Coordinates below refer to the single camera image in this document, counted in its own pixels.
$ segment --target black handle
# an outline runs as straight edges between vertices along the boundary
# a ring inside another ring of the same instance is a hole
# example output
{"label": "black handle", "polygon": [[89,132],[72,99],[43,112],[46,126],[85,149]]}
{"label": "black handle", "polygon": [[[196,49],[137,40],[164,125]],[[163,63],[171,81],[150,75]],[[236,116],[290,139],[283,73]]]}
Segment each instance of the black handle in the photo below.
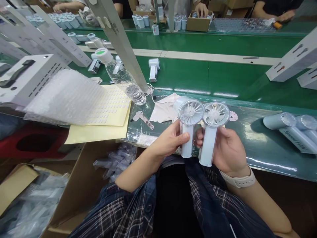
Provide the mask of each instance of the black handle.
{"label": "black handle", "polygon": [[35,61],[32,60],[32,59],[26,60],[22,64],[22,67],[19,68],[17,71],[15,71],[10,79],[7,79],[7,80],[4,80],[4,81],[0,82],[0,88],[9,88],[9,87],[11,87],[15,83],[15,81],[20,77],[20,75],[23,74],[23,72],[25,70],[27,70],[34,63],[35,63]]}

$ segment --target yellow paper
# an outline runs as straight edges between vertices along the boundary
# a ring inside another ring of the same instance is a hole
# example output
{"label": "yellow paper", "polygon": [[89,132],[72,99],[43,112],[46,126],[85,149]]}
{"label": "yellow paper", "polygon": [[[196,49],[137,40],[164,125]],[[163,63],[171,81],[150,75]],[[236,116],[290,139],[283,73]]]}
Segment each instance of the yellow paper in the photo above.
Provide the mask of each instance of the yellow paper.
{"label": "yellow paper", "polygon": [[102,85],[105,94],[92,109],[87,125],[123,126],[131,100],[117,85]]}
{"label": "yellow paper", "polygon": [[131,104],[123,126],[76,126],[71,125],[65,144],[125,138],[128,129]]}

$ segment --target fan handle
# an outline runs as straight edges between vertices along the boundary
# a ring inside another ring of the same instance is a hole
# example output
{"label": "fan handle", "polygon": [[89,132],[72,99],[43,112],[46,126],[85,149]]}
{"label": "fan handle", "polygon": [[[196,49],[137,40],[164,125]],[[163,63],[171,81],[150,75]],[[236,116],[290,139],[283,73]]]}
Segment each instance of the fan handle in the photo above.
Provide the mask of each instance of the fan handle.
{"label": "fan handle", "polygon": [[205,128],[204,143],[199,150],[198,155],[199,163],[203,166],[212,166],[212,156],[214,153],[217,129],[218,127],[211,127],[208,125]]}
{"label": "fan handle", "polygon": [[186,124],[180,123],[181,134],[188,132],[190,135],[189,141],[182,145],[182,157],[184,159],[190,158],[192,156],[194,126],[195,125],[186,125]]}

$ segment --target white watch band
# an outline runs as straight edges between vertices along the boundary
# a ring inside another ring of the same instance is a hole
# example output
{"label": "white watch band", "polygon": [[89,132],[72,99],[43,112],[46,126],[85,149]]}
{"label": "white watch band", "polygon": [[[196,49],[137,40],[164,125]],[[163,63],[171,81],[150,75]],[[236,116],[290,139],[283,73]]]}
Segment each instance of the white watch band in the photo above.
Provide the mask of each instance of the white watch band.
{"label": "white watch band", "polygon": [[221,176],[223,177],[223,179],[227,183],[231,184],[232,186],[234,186],[236,188],[243,188],[243,187],[249,187],[255,183],[255,176],[254,176],[254,173],[253,173],[251,168],[250,168],[250,171],[251,171],[250,176],[246,176],[246,177],[242,177],[242,178],[232,178],[232,177],[226,175],[222,171],[220,171],[220,173],[221,173]]}

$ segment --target hand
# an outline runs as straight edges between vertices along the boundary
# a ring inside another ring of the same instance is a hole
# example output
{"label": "hand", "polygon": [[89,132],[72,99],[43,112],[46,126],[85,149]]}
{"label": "hand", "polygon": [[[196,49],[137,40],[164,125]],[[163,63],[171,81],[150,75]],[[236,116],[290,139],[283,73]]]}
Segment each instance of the hand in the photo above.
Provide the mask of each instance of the hand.
{"label": "hand", "polygon": [[164,158],[173,154],[177,148],[188,142],[190,135],[188,132],[179,134],[179,120],[171,124],[162,134],[148,147],[152,154],[159,158]]}
{"label": "hand", "polygon": [[[197,148],[203,144],[203,128],[196,132]],[[220,127],[214,147],[213,164],[230,177],[245,177],[251,174],[243,144],[234,130]]]}
{"label": "hand", "polygon": [[53,7],[54,12],[56,13],[62,13],[63,11],[65,11],[65,7],[63,6],[62,3],[57,3],[54,7]]}
{"label": "hand", "polygon": [[279,22],[290,21],[294,16],[295,16],[295,10],[289,10],[288,12],[277,17],[276,21],[279,21]]}
{"label": "hand", "polygon": [[206,7],[206,4],[199,2],[196,7],[195,7],[195,11],[197,12],[197,16],[208,16],[208,8]]}

